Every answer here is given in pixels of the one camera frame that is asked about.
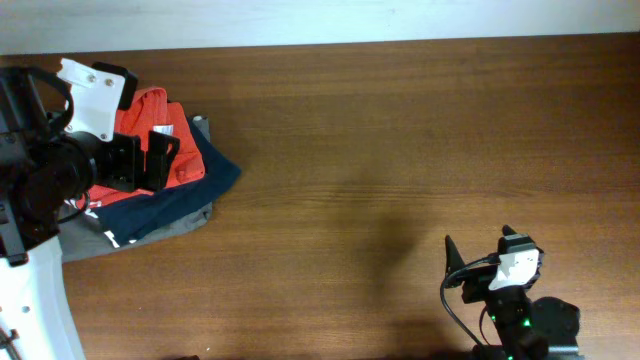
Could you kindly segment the red orange t-shirt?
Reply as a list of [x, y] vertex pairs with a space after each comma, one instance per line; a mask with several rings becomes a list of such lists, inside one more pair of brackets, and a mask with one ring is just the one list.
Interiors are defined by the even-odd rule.
[[[164, 189], [185, 185], [204, 177], [205, 166], [202, 155], [191, 135], [182, 105], [170, 101], [165, 89], [150, 87], [136, 91], [131, 107], [128, 110], [117, 112], [114, 132], [114, 135], [140, 137], [141, 149], [144, 152], [144, 172], [141, 184], [134, 192], [126, 193], [95, 183], [88, 190], [89, 199], [78, 201], [78, 206], [86, 204], [90, 207], [95, 202], [99, 205], [109, 205], [137, 195], [152, 195], [162, 191], [152, 192], [144, 188], [145, 155], [148, 150], [150, 131], [171, 135], [180, 140], [180, 150], [171, 165], [169, 178]], [[108, 142], [99, 140], [94, 149], [95, 155], [102, 143]]]

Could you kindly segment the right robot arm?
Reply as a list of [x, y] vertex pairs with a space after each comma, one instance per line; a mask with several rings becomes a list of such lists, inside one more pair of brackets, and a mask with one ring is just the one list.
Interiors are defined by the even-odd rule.
[[[466, 262], [450, 236], [444, 238], [446, 266], [440, 300], [449, 316], [474, 341], [472, 359], [536, 360], [582, 359], [577, 336], [580, 310], [556, 297], [535, 301], [528, 291], [541, 276], [544, 251], [527, 234], [505, 226], [497, 250]], [[461, 288], [465, 304], [482, 303], [499, 343], [476, 336], [455, 314], [445, 296], [447, 289]]]

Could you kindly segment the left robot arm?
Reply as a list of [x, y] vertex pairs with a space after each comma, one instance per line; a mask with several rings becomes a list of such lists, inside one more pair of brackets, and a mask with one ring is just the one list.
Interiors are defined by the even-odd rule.
[[178, 138], [115, 131], [133, 103], [138, 78], [101, 62], [70, 59], [57, 73], [1, 70], [1, 356], [81, 359], [84, 351], [63, 281], [58, 235], [68, 200], [89, 201], [101, 185], [159, 191], [180, 148]]

